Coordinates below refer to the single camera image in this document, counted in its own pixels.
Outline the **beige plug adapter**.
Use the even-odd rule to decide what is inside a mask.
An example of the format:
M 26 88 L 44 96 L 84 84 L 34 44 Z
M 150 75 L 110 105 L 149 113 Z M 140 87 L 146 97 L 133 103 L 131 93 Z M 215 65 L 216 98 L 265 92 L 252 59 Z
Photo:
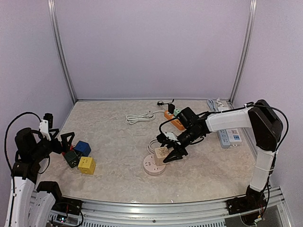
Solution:
M 167 149 L 167 147 L 155 148 L 154 160 L 156 165 L 158 166 L 164 165 L 165 163 L 163 161 L 168 155 L 169 155 L 169 150 Z

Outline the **blue cube socket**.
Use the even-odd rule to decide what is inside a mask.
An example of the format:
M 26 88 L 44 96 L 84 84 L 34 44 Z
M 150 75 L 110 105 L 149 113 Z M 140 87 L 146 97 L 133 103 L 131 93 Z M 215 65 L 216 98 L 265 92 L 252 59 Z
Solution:
M 89 143 L 80 140 L 74 147 L 74 151 L 80 152 L 82 156 L 88 157 L 90 155 L 91 148 Z

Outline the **dark green cube socket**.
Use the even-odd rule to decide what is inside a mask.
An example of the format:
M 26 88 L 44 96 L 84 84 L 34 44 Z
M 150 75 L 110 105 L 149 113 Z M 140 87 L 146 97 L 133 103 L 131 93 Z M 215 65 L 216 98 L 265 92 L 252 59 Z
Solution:
M 80 161 L 80 156 L 75 151 L 71 150 L 71 151 L 65 153 L 65 155 L 63 157 L 66 160 L 66 162 L 70 168 L 75 168 L 78 166 L 79 161 Z

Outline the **orange power strip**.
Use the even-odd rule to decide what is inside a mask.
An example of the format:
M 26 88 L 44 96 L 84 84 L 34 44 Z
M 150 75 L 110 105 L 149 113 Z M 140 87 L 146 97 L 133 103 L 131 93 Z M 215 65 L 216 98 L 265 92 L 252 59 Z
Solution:
M 171 120 L 175 117 L 175 115 L 169 113 L 168 110 L 165 110 L 165 111 L 158 110 L 158 111 L 154 111 L 154 112 L 149 111 L 147 113 L 140 114 L 140 115 L 128 114 L 125 116 L 125 123 L 132 125 L 132 124 L 136 124 L 138 122 L 153 121 L 156 118 L 155 114 L 158 114 L 158 113 L 161 113 L 167 120 Z M 178 119 L 172 120 L 170 123 L 173 124 L 180 131 L 185 130 L 185 127 Z

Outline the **pink round power strip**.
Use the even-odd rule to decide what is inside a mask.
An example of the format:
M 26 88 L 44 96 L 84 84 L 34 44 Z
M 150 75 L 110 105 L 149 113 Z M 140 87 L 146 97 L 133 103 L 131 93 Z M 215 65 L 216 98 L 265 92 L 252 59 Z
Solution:
M 166 169 L 165 165 L 158 166 L 156 164 L 154 158 L 154 149 L 152 148 L 152 145 L 156 142 L 158 142 L 156 139 L 153 139 L 149 142 L 147 145 L 147 151 L 149 154 L 143 160 L 143 169 L 148 175 L 151 176 L 161 175 Z

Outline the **yellow cube socket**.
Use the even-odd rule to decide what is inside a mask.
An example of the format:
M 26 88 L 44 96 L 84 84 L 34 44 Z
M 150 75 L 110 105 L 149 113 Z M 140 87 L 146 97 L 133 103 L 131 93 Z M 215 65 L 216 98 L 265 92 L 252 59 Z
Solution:
M 81 157 L 78 169 L 83 174 L 93 175 L 96 168 L 96 163 L 92 157 Z

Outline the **mint green plug adapter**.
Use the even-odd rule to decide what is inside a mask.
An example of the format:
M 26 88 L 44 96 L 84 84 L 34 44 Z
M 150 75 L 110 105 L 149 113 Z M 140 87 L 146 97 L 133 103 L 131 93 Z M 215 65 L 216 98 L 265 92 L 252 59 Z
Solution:
M 174 109 L 173 115 L 176 117 L 181 111 L 177 108 Z

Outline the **black power adapter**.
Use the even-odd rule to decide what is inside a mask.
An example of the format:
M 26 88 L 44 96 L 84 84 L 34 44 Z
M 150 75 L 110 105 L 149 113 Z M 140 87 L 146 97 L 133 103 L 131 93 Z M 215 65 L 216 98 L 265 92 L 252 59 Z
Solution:
M 172 101 L 166 102 L 166 103 L 163 102 L 162 100 L 160 100 L 160 101 L 157 102 L 157 105 L 158 106 L 167 105 L 168 106 L 168 112 L 170 114 L 174 114 L 174 110 L 175 110 L 175 105 L 173 104 L 174 100 L 175 99 L 172 99 Z

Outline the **blue-grey power strip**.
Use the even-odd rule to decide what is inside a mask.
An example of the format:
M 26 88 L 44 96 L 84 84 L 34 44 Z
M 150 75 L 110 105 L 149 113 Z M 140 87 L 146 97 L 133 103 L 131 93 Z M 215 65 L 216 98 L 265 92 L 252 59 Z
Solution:
M 219 98 L 216 99 L 215 101 L 213 99 L 208 99 L 207 105 L 211 112 L 225 111 L 225 110 L 229 109 L 228 107 L 224 106 L 224 104 L 220 101 Z M 226 130 L 217 131 L 217 136 L 219 138 L 219 142 L 220 142 L 222 148 L 230 147 L 231 144 L 230 144 Z

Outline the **white power strip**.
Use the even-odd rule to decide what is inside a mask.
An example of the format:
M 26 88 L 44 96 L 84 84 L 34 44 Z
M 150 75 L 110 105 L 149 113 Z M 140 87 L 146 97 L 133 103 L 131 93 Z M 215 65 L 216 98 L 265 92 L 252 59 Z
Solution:
M 231 144 L 230 146 L 237 147 L 237 146 L 242 145 L 242 139 L 241 139 L 238 129 L 227 129 L 226 132 L 227 132 L 230 144 Z

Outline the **red cube socket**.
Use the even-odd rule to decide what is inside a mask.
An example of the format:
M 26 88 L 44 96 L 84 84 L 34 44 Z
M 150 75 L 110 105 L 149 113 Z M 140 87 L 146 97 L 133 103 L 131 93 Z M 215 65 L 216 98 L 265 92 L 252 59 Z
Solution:
M 66 153 L 68 153 L 69 151 L 72 151 L 72 150 L 73 150 L 73 145 L 70 146 L 69 150 L 62 152 L 62 155 L 65 156 Z

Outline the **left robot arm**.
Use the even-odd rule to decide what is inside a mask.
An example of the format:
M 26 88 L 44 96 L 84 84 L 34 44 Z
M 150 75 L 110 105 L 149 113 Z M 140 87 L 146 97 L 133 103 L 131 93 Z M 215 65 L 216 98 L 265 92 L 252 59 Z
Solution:
M 18 150 L 11 169 L 7 227 L 44 227 L 52 207 L 62 210 L 66 206 L 66 199 L 57 182 L 37 182 L 42 173 L 40 162 L 49 158 L 52 152 L 69 152 L 75 136 L 74 132 L 70 132 L 61 135 L 58 140 L 56 135 L 59 130 L 54 129 L 53 132 L 48 139 L 37 130 L 24 128 L 15 136 Z

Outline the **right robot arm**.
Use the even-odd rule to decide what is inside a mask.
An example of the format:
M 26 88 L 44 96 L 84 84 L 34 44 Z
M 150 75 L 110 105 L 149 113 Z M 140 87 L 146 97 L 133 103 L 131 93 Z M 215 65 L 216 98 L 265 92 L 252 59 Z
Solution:
M 242 206 L 252 210 L 261 201 L 275 168 L 279 145 L 285 138 L 282 134 L 283 123 L 276 114 L 278 111 L 264 99 L 220 112 L 206 111 L 196 114 L 190 107 L 186 107 L 175 117 L 185 130 L 178 136 L 159 130 L 156 137 L 162 146 L 172 149 L 163 162 L 168 163 L 187 156 L 186 148 L 201 142 L 207 134 L 229 129 L 250 130 L 255 142 L 256 163 L 246 195 L 242 199 Z

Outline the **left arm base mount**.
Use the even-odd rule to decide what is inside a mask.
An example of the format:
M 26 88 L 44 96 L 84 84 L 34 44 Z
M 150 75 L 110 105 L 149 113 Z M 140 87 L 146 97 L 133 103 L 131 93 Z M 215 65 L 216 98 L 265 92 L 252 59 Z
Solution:
M 80 215 L 82 205 L 82 200 L 62 197 L 53 205 L 52 210 L 66 214 Z

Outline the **aluminium front rail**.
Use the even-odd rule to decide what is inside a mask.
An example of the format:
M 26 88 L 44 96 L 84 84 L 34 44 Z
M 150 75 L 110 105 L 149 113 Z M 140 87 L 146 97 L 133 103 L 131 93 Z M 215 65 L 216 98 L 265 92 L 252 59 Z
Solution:
M 171 204 L 83 200 L 81 214 L 52 210 L 47 227 L 245 227 L 262 208 L 229 214 L 227 199 Z

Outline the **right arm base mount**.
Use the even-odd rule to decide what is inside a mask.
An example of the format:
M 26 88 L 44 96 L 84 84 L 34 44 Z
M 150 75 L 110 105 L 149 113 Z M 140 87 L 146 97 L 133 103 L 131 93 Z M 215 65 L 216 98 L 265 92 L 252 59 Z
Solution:
M 265 207 L 266 200 L 260 199 L 256 201 L 251 197 L 235 197 L 233 199 L 229 199 L 226 201 L 227 209 L 229 215 L 243 213 L 255 209 L 259 209 L 261 207 Z

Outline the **left aluminium frame post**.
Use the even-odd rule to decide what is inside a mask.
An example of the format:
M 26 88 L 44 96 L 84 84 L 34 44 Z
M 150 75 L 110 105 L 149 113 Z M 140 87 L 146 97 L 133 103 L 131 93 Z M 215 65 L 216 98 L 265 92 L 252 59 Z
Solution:
M 59 23 L 58 23 L 58 18 L 57 18 L 57 14 L 56 14 L 55 1 L 48 0 L 47 5 L 48 5 L 49 14 L 50 14 L 50 21 L 51 21 L 51 25 L 52 25 L 52 30 L 53 30 L 54 41 L 55 41 L 55 45 L 56 45 L 56 49 L 57 49 L 57 53 L 58 53 L 58 58 L 59 58 L 59 62 L 60 62 L 61 68 L 62 68 L 62 72 L 63 72 L 63 77 L 66 82 L 67 89 L 68 89 L 69 95 L 71 97 L 72 103 L 76 104 L 78 99 L 77 99 L 76 92 L 75 92 L 73 84 L 72 84 L 72 80 L 71 80 L 68 66 L 67 66 L 67 61 L 66 61 L 65 54 L 64 54 L 64 49 L 63 49 L 63 44 L 62 44 L 60 29 L 59 29 Z

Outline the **aluminium frame post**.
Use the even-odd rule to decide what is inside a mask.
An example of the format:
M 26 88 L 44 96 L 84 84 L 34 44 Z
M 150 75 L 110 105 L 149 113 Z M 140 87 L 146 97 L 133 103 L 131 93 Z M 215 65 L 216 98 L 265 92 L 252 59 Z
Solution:
M 254 27 L 254 21 L 255 21 L 255 15 L 256 15 L 256 9 L 257 9 L 257 0 L 251 0 L 250 1 L 250 8 L 249 8 L 249 13 L 248 13 L 248 21 L 245 29 L 245 35 L 244 35 L 244 41 L 243 41 L 243 46 L 241 50 L 241 55 L 240 55 L 240 61 L 237 67 L 236 71 L 236 77 L 232 86 L 232 91 L 229 97 L 229 102 L 230 104 L 233 104 L 236 95 L 238 93 L 239 87 L 240 87 L 240 82 L 241 78 L 243 75 L 243 71 L 245 68 L 245 63 L 246 59 L 249 53 L 249 48 L 250 48 L 250 41 L 251 41 L 251 36 L 253 33 L 253 27 Z
M 76 92 L 75 92 L 73 84 L 72 84 L 72 80 L 71 80 L 68 66 L 67 66 L 67 61 L 66 61 L 65 54 L 64 54 L 64 49 L 63 49 L 63 44 L 62 44 L 60 29 L 59 29 L 59 23 L 58 23 L 58 18 L 57 18 L 57 14 L 56 14 L 55 1 L 48 0 L 47 5 L 48 5 L 49 14 L 50 14 L 50 21 L 51 21 L 51 25 L 52 25 L 52 30 L 53 30 L 54 41 L 55 41 L 55 45 L 56 45 L 56 49 L 57 49 L 57 53 L 58 53 L 58 58 L 59 58 L 59 62 L 60 62 L 61 68 L 62 68 L 62 72 L 63 72 L 63 77 L 66 82 L 67 89 L 68 89 L 69 95 L 71 97 L 72 103 L 76 104 L 78 99 L 77 99 Z

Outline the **right aluminium frame post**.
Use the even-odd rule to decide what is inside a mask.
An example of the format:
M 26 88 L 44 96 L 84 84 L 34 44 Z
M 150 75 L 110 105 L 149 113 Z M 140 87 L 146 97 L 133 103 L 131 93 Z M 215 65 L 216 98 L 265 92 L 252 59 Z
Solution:
M 239 87 L 240 87 L 240 82 L 241 78 L 243 75 L 243 71 L 245 68 L 245 63 L 246 59 L 249 53 L 249 48 L 250 48 L 250 41 L 251 41 L 251 36 L 253 33 L 253 27 L 254 27 L 254 21 L 255 21 L 255 15 L 256 15 L 256 9 L 257 9 L 257 0 L 251 0 L 250 1 L 250 8 L 249 8 L 249 13 L 248 13 L 248 21 L 245 29 L 245 35 L 244 35 L 244 41 L 243 41 L 243 46 L 241 50 L 241 55 L 240 55 L 240 61 L 237 67 L 236 71 L 236 77 L 232 86 L 232 91 L 229 97 L 229 102 L 230 104 L 233 104 L 236 95 L 238 93 Z

